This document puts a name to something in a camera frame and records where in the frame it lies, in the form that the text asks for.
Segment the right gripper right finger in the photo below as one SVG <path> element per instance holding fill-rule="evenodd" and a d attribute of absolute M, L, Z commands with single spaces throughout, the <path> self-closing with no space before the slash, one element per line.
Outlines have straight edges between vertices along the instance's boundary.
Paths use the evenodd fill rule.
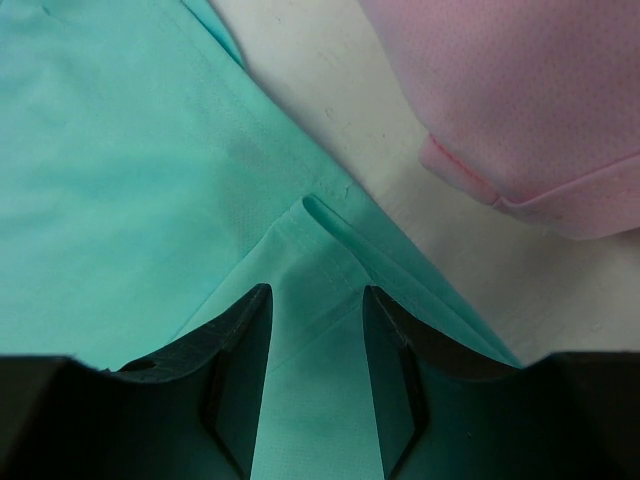
<path fill-rule="evenodd" d="M 639 356 L 484 356 L 367 287 L 363 327 L 388 479 L 635 479 Z"/>

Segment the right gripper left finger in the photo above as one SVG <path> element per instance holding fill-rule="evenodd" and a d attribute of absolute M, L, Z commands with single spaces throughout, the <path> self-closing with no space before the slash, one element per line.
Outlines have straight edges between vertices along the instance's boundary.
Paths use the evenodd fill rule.
<path fill-rule="evenodd" d="M 217 318 L 117 371 L 1 359 L 5 479 L 247 479 L 272 329 L 259 284 Z"/>

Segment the mint green t shirt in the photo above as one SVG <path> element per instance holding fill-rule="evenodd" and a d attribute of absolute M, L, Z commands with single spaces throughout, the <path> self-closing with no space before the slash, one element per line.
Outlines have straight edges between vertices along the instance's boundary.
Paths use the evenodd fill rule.
<path fill-rule="evenodd" d="M 1 349 L 118 367 L 258 283 L 252 475 L 379 479 L 364 288 L 516 358 L 245 72 L 204 1 L 1 5 Z"/>

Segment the pink t shirt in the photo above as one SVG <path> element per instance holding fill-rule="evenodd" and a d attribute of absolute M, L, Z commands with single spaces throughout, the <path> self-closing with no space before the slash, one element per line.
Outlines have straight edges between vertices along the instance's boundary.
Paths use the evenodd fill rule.
<path fill-rule="evenodd" d="M 635 1 L 365 1 L 424 167 L 574 239 L 639 225 Z"/>

